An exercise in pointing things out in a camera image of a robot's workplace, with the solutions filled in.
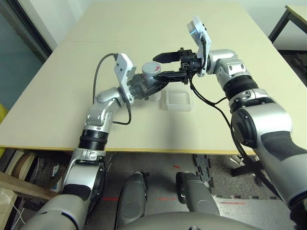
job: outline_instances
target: white wall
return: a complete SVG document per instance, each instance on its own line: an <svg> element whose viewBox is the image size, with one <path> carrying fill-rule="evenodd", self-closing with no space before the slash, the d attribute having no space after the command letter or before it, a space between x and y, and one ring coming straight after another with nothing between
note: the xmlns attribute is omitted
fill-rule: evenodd
<svg viewBox="0 0 307 230"><path fill-rule="evenodd" d="M65 38L92 1L94 0L19 0L53 49ZM285 11L286 4L307 5L307 0L237 1L267 36ZM307 50L307 35L289 22L274 45L277 49Z"/></svg>
<svg viewBox="0 0 307 230"><path fill-rule="evenodd" d="M19 0L52 49L65 38L92 0Z"/></svg>

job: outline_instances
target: table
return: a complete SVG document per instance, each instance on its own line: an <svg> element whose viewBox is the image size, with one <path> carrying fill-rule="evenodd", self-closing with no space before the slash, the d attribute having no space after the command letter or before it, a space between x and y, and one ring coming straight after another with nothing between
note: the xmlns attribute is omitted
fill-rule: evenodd
<svg viewBox="0 0 307 230"><path fill-rule="evenodd" d="M161 52L180 47L197 51L186 28L194 15L205 23L212 49L235 50L257 84L288 111L294 142L307 148L305 86L238 3L215 1L92 3L2 122L0 147L73 150L91 107L100 58L110 52L126 53L138 65L136 72L141 72L142 64ZM111 58L103 63L96 91L118 85L113 66ZM179 63L164 64L162 70L178 67ZM209 100L224 97L214 75L195 78L194 84ZM182 83L168 87L189 91ZM137 101L131 108L131 124L112 126L106 150L237 154L218 111L194 95L192 99L195 109L191 112L164 109L165 92L159 102ZM230 119L227 102L220 108ZM127 119L125 108L115 116L117 121Z"/></svg>
<svg viewBox="0 0 307 230"><path fill-rule="evenodd" d="M286 11L283 13L281 19L278 21L277 25L269 35L269 39L272 41L272 43L276 40L289 20L307 34L307 7L286 5L285 8Z"/></svg>

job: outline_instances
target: black metal table frame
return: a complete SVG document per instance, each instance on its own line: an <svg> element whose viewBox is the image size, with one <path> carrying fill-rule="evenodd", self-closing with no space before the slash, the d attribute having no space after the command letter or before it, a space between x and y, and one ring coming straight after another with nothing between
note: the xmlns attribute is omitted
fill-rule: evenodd
<svg viewBox="0 0 307 230"><path fill-rule="evenodd" d="M279 22L277 23L277 25L269 35L269 39L272 43L276 40L276 38L284 29L284 27L287 25L289 20L292 21L298 28L300 28L302 31L304 31L307 34L307 24L305 24L303 21L297 18L292 12L286 9L281 19L279 20Z"/></svg>

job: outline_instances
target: wooden table edge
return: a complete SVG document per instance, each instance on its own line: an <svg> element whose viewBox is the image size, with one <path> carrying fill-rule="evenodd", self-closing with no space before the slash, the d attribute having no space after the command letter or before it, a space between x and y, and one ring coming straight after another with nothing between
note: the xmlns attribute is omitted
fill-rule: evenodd
<svg viewBox="0 0 307 230"><path fill-rule="evenodd" d="M4 146L0 148L22 149L22 150L56 150L73 151L74 148L38 147L38 146ZM207 150L207 149L127 149L127 148L107 148L109 152L152 152L152 153L189 153L189 154L211 154L211 155L238 155L237 150ZM246 151L248 155L255 155L254 151Z"/></svg>

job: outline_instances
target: yellow object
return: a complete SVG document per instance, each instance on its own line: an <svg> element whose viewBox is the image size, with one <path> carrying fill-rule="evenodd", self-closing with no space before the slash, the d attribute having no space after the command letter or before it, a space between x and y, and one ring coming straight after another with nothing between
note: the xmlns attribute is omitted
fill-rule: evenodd
<svg viewBox="0 0 307 230"><path fill-rule="evenodd" d="M0 104L0 124L4 120L7 113L8 111L6 110L6 108L4 108L2 104ZM4 151L5 151L4 148L0 148L0 158L2 157Z"/></svg>

